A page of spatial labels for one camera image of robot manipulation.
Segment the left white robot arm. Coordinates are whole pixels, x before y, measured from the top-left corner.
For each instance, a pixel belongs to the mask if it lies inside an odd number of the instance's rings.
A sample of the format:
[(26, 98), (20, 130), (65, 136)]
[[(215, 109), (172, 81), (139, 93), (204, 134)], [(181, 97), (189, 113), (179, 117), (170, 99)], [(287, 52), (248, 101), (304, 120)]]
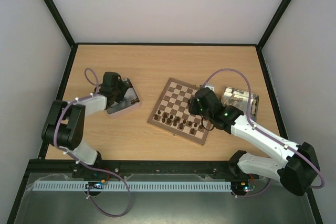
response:
[(99, 152), (83, 139), (85, 118), (122, 102), (132, 87), (130, 81), (116, 72), (105, 72), (102, 83), (95, 72), (92, 74), (94, 91), (72, 101), (54, 100), (41, 133), (43, 141), (88, 168), (93, 168)]

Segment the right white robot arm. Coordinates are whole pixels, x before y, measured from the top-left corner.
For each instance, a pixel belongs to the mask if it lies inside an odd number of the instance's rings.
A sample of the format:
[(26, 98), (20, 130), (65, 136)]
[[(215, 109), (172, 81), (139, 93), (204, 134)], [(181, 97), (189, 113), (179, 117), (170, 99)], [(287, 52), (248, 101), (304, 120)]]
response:
[(239, 108), (224, 106), (210, 88), (198, 90), (188, 105), (190, 114), (201, 116), (215, 128), (246, 140), (268, 155), (259, 157), (238, 151), (233, 156), (234, 162), (229, 164), (232, 176), (264, 176), (280, 182), (292, 194), (302, 196), (320, 175), (320, 166), (312, 145), (307, 142), (297, 144), (268, 131)]

